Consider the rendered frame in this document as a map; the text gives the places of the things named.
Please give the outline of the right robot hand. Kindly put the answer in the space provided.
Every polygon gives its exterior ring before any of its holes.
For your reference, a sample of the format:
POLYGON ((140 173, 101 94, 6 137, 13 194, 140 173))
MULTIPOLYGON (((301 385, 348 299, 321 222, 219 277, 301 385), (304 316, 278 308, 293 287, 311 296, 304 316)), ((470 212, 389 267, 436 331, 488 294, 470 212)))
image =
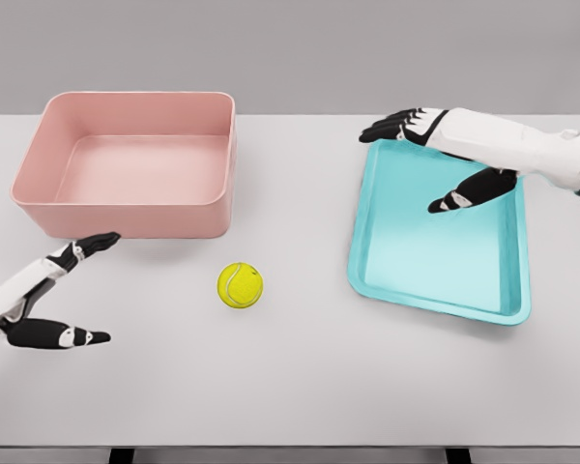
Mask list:
POLYGON ((464 108, 411 108, 395 112, 364 129, 361 143, 407 140, 446 156, 486 167, 428 206, 431 214, 474 207, 512 191, 518 176, 535 167, 523 146, 523 126, 464 108))

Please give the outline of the pink plastic basket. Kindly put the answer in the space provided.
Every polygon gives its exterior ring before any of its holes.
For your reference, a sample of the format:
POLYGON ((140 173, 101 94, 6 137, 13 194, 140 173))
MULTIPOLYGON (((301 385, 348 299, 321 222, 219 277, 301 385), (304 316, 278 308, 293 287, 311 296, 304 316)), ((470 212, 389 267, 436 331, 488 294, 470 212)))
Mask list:
POLYGON ((211 239, 231 223, 236 161, 226 93, 71 91, 46 104, 11 197, 54 238, 211 239))

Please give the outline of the blue plastic tray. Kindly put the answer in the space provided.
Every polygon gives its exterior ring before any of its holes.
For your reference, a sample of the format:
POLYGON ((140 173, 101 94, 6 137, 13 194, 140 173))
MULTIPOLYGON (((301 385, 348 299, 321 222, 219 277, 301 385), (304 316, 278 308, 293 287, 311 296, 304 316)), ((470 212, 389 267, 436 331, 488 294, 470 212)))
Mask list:
POLYGON ((449 213, 428 205, 482 169, 407 141, 370 145, 347 276, 371 299, 502 326, 531 314, 521 185, 449 213))

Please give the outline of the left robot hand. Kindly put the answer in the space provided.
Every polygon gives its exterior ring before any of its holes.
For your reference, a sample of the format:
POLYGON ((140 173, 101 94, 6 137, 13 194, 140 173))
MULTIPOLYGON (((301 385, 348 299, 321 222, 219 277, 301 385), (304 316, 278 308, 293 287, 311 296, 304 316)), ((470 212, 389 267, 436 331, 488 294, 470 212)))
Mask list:
POLYGON ((69 350, 104 344, 111 340, 106 332, 89 331, 64 322, 32 318, 39 299, 59 279, 82 261, 114 247, 121 235, 100 233, 71 241, 58 250, 33 261, 0 285, 0 337, 18 348, 69 350))

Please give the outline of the yellow tennis ball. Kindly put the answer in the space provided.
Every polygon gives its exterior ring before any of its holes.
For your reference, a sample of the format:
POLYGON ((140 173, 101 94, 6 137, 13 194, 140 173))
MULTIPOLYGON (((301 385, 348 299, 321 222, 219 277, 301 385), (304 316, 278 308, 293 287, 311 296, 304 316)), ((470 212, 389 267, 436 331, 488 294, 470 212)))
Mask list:
POLYGON ((264 289, 261 274, 244 262, 226 266, 217 278, 217 294, 228 306, 247 308, 254 305, 264 289))

